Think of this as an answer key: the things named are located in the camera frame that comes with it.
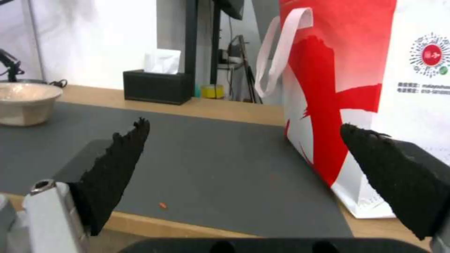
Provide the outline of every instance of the screw hole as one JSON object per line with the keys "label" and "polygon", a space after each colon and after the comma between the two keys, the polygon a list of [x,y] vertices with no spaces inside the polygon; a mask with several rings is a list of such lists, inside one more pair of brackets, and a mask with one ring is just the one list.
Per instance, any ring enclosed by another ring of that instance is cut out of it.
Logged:
{"label": "screw hole", "polygon": [[312,246],[313,253],[339,253],[337,248],[328,241],[316,242]]}
{"label": "screw hole", "polygon": [[40,189],[46,187],[48,184],[49,184],[48,181],[40,181],[36,183],[35,188]]}
{"label": "screw hole", "polygon": [[234,247],[230,242],[220,241],[211,247],[209,253],[234,253]]}

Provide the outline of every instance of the small orange object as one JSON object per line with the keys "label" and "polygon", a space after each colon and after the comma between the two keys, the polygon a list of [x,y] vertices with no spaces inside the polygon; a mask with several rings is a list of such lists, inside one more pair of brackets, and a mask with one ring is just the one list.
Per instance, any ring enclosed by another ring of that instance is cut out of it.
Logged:
{"label": "small orange object", "polygon": [[161,207],[163,209],[167,209],[167,205],[164,202],[159,202],[159,207]]}

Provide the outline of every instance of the gray desk mat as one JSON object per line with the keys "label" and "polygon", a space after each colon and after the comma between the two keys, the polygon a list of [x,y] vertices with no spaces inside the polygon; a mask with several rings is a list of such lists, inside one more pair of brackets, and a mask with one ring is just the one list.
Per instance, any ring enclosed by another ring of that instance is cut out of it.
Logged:
{"label": "gray desk mat", "polygon": [[117,211],[266,237],[351,236],[330,190],[277,126],[56,103],[45,124],[0,126],[0,192],[26,194],[138,117],[151,122],[150,136]]}

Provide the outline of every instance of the wooden table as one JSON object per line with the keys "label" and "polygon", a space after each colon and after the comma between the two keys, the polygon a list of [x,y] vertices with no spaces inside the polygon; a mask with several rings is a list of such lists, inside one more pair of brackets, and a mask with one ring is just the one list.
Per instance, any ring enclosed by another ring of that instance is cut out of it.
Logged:
{"label": "wooden table", "polygon": [[[222,100],[192,98],[184,105],[176,106],[126,101],[122,90],[67,86],[59,101],[273,126],[282,126],[284,124],[283,109],[280,106]],[[22,196],[6,195],[10,197],[16,209],[22,208]],[[342,205],[340,205],[340,209],[355,237],[398,239],[429,250],[430,239],[419,241],[397,219],[355,219]],[[106,228],[147,237],[254,237],[253,235],[232,231],[141,217],[121,212],[113,212],[106,224]]]}

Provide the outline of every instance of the red and white tote bag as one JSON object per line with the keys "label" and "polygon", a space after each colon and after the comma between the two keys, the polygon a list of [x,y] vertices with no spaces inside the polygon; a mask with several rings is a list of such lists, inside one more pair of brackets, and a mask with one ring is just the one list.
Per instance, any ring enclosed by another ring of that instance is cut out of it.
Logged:
{"label": "red and white tote bag", "polygon": [[[450,0],[280,0],[255,89],[282,75],[286,136],[357,218],[393,217],[340,137],[349,122],[450,164]],[[269,68],[275,32],[282,31]]]}

